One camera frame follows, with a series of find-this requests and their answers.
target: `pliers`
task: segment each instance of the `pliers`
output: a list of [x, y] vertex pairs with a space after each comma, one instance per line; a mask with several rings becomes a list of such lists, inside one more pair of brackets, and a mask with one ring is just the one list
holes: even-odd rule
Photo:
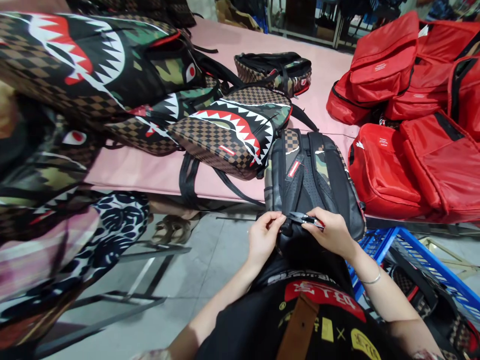
[[287, 218], [291, 219], [292, 221], [300, 224], [312, 224], [315, 225], [317, 228], [324, 232], [325, 224], [318, 220], [316, 217], [308, 216], [302, 212], [291, 211], [290, 214], [287, 215]]

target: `black t-shirt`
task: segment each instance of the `black t-shirt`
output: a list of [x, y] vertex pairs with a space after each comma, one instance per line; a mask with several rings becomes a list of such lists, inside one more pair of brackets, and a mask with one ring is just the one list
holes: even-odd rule
[[332, 254], [328, 260], [323, 262], [328, 266], [320, 267], [336, 276], [305, 269], [272, 274], [279, 266], [271, 261], [260, 282], [257, 279], [248, 294], [218, 314], [196, 358], [275, 359], [304, 293], [319, 304], [307, 359], [409, 359], [355, 301], [345, 261]]

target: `gray floor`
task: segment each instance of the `gray floor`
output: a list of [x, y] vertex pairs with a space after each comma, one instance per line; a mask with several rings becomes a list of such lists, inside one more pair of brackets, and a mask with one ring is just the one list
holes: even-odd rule
[[[164, 304], [117, 322], [48, 359], [130, 359], [141, 351], [166, 347], [247, 258], [247, 230], [252, 222], [217, 217], [225, 215], [205, 215], [187, 243], [191, 252], [177, 256], [169, 265], [154, 291], [154, 295], [169, 297]], [[153, 231], [150, 226], [143, 238], [150, 238]], [[479, 261], [480, 241], [467, 237], [435, 239], [470, 262]], [[110, 290], [127, 291], [144, 263], [136, 261], [117, 265], [83, 296]], [[138, 292], [146, 290], [161, 263], [161, 259], [155, 260]], [[479, 275], [470, 277], [465, 283], [480, 294]], [[90, 325], [128, 307], [115, 303], [92, 304], [68, 311], [60, 322]]]

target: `woman's left hand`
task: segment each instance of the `woman's left hand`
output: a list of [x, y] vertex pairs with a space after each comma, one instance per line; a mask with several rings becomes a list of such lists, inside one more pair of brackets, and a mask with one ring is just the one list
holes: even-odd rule
[[261, 269], [274, 250], [280, 227], [287, 217], [280, 211], [264, 213], [252, 225], [248, 232], [250, 250], [247, 263]]

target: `red bag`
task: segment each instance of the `red bag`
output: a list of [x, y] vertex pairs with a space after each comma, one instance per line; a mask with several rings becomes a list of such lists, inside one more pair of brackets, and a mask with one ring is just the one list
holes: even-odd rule
[[419, 37], [415, 11], [358, 40], [350, 66], [352, 100], [381, 102], [409, 87]]
[[368, 215], [402, 220], [430, 211], [404, 155], [403, 142], [399, 131], [368, 123], [350, 147], [348, 170]]
[[444, 112], [404, 121], [400, 132], [408, 159], [404, 169], [413, 171], [436, 211], [427, 220], [449, 224], [480, 219], [480, 149], [472, 137]]
[[362, 122], [370, 114], [372, 108], [352, 100], [352, 85], [349, 77], [350, 73], [347, 72], [333, 84], [326, 102], [326, 111], [335, 120], [353, 125]]
[[418, 56], [427, 61], [453, 63], [471, 55], [480, 41], [478, 22], [438, 20], [425, 25], [428, 34], [418, 38]]
[[388, 101], [385, 118], [414, 120], [439, 110], [447, 110], [448, 83], [452, 64], [422, 64], [413, 66], [410, 87], [402, 95]]
[[448, 85], [448, 114], [480, 142], [480, 61], [464, 57], [453, 65]]

